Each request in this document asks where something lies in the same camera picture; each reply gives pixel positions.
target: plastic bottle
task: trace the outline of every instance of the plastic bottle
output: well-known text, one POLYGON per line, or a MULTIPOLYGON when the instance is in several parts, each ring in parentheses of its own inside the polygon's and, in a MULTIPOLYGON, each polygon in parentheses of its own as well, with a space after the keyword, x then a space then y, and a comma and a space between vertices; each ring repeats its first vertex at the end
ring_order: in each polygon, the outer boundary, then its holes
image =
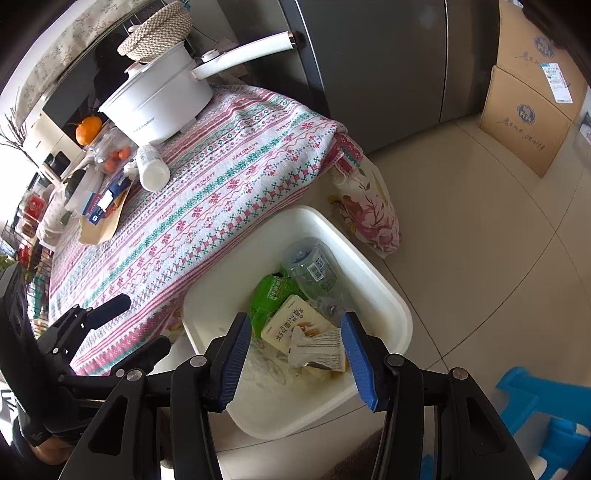
POLYGON ((310 304, 340 326, 344 313, 353 310, 353 301, 339 278, 339 265, 330 249, 317 238, 304 238, 283 252, 281 264, 310 304))
POLYGON ((157 192, 164 188, 170 180, 170 170, 162 157, 152 145, 138 148, 135 160, 139 170, 139 182, 149 192, 157 192))

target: pink floral fabric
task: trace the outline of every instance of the pink floral fabric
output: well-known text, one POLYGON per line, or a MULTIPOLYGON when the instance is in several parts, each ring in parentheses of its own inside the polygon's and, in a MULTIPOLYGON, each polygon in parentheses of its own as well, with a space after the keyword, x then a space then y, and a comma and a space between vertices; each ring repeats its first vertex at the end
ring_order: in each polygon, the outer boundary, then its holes
POLYGON ((395 252, 401 241, 398 218, 384 179, 349 137, 335 137, 340 150, 353 157, 358 167, 352 169, 351 161, 337 164, 332 171, 337 194, 329 201, 342 215, 348 230, 384 258, 395 252))

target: cooker handle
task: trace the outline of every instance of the cooker handle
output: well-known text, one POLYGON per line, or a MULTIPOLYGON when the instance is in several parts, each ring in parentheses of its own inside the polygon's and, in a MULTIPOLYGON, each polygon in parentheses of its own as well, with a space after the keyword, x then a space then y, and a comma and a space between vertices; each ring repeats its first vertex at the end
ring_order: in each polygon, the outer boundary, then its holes
POLYGON ((258 59, 279 51, 291 50, 295 47, 296 41, 291 32, 278 33, 223 53, 219 57, 206 61, 196 69, 193 69, 191 73, 197 80, 203 80, 246 61, 258 59))

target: white bottle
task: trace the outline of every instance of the white bottle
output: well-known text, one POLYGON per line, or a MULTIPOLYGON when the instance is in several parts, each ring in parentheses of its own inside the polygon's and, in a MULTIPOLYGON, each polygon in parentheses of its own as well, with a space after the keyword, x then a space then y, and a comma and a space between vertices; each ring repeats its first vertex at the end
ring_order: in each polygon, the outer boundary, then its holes
POLYGON ((168 165, 152 145, 139 147, 135 161, 138 164, 139 182, 149 192, 162 190, 170 180, 168 165))

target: cherry tomato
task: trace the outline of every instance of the cherry tomato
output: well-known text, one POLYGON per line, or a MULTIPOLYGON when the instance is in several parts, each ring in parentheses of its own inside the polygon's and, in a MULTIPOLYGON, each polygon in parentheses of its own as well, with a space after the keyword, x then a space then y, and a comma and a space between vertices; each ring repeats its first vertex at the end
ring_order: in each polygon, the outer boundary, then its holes
POLYGON ((103 169, 105 170, 105 173, 107 175, 111 175, 111 174, 115 173, 117 171, 118 163, 119 163, 119 161, 115 160, 113 157, 107 158, 103 162, 103 169))
POLYGON ((119 159, 120 160, 127 160, 131 155, 131 147, 123 147, 119 150, 119 159))

